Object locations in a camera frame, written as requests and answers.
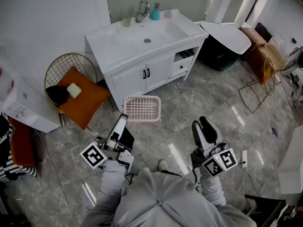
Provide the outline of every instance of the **white appliance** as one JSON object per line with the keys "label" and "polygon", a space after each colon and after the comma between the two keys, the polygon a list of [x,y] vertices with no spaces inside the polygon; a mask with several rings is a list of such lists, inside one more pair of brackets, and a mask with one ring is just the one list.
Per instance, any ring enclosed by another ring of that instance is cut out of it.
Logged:
{"label": "white appliance", "polygon": [[56,109],[20,79],[14,81],[12,91],[3,102],[2,111],[45,133],[61,126]]}
{"label": "white appliance", "polygon": [[282,194],[301,193],[303,190],[303,125],[294,130],[292,141],[278,169]]}

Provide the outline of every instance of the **striped cloth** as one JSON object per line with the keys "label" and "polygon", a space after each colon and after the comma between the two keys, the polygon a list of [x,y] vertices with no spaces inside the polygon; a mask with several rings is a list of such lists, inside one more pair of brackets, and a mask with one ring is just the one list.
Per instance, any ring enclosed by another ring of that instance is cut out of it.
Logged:
{"label": "striped cloth", "polygon": [[9,123],[6,114],[0,113],[0,182],[16,180],[19,175],[30,174],[37,177],[37,169],[33,167],[18,166],[13,163],[10,141],[14,127]]}

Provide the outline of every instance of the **faucet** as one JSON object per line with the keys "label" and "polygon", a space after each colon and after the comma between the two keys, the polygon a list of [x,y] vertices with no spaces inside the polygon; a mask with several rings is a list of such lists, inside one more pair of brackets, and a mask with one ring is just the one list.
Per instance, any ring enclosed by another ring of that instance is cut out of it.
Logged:
{"label": "faucet", "polygon": [[[142,13],[141,10],[142,10],[142,3],[145,3],[146,4],[146,8],[145,8],[145,13]],[[146,0],[141,0],[139,2],[139,8],[138,8],[138,12],[137,12],[137,15],[136,15],[136,22],[137,23],[141,23],[142,22],[142,19],[145,18],[147,16],[147,12],[150,10],[150,5],[148,4],[148,2]]]}

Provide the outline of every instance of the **white door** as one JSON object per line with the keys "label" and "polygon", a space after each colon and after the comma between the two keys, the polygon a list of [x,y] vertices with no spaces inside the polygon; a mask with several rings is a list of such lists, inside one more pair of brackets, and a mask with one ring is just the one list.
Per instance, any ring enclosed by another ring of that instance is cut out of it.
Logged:
{"label": "white door", "polygon": [[127,96],[142,95],[145,92],[146,65],[133,68],[113,77],[121,103]]}
{"label": "white door", "polygon": [[166,83],[169,78],[169,67],[174,55],[146,64],[146,91],[154,90]]}

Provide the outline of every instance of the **gray hoodie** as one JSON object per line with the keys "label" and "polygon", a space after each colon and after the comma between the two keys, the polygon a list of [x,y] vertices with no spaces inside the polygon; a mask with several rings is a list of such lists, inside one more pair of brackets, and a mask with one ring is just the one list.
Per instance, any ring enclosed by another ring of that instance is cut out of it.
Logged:
{"label": "gray hoodie", "polygon": [[98,201],[82,227],[256,227],[256,223],[226,204],[218,177],[202,175],[198,185],[186,178],[143,169],[122,190],[124,173],[103,173]]}

